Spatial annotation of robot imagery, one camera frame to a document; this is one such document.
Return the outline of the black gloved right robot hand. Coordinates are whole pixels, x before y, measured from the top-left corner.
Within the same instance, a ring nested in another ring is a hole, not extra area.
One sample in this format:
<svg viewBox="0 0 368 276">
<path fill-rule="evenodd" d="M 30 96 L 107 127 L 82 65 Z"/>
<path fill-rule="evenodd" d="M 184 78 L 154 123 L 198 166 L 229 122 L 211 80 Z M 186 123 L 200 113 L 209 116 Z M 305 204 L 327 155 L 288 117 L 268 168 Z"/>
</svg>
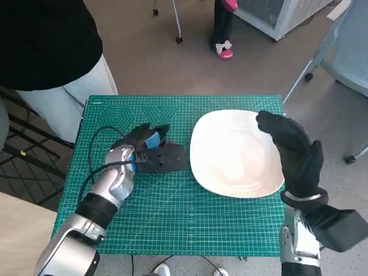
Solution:
<svg viewBox="0 0 368 276">
<path fill-rule="evenodd" d="M 256 121 L 259 130 L 271 136 L 279 151 L 285 190 L 297 198 L 318 194 L 324 161 L 321 142 L 311 142 L 300 124 L 282 115 L 262 110 Z"/>
</svg>

